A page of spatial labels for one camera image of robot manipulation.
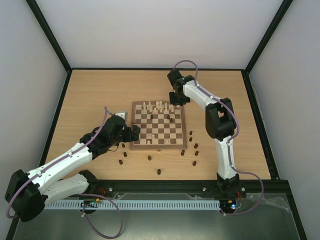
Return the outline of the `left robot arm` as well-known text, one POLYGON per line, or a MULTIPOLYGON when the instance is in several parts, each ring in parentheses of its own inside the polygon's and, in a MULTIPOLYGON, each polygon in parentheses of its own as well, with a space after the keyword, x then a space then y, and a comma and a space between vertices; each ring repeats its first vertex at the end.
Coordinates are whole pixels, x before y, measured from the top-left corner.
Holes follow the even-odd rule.
POLYGON ((125 119, 115 114, 92 132, 86 133, 59 157, 28 172, 17 170, 11 175, 4 196, 9 204, 8 209, 15 212, 7 217, 28 222, 51 203, 84 193, 90 185, 90 179, 94 177, 92 174, 85 177, 78 173, 71 178, 62 178, 107 153, 113 146, 138 141, 140 131, 139 126, 127 126, 125 119))

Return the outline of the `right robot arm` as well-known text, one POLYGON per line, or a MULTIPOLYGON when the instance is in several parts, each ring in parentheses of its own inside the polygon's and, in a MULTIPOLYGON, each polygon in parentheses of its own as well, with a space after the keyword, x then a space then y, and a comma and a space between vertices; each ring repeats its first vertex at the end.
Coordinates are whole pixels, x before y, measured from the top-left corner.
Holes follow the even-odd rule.
POLYGON ((237 121, 231 100, 215 96, 201 86, 195 77, 182 76, 177 69, 171 70, 167 78, 173 88, 169 93, 172 105, 184 106, 193 100, 204 110, 206 132, 216 144, 218 159, 216 188, 220 195, 229 196, 240 181, 233 150, 237 121))

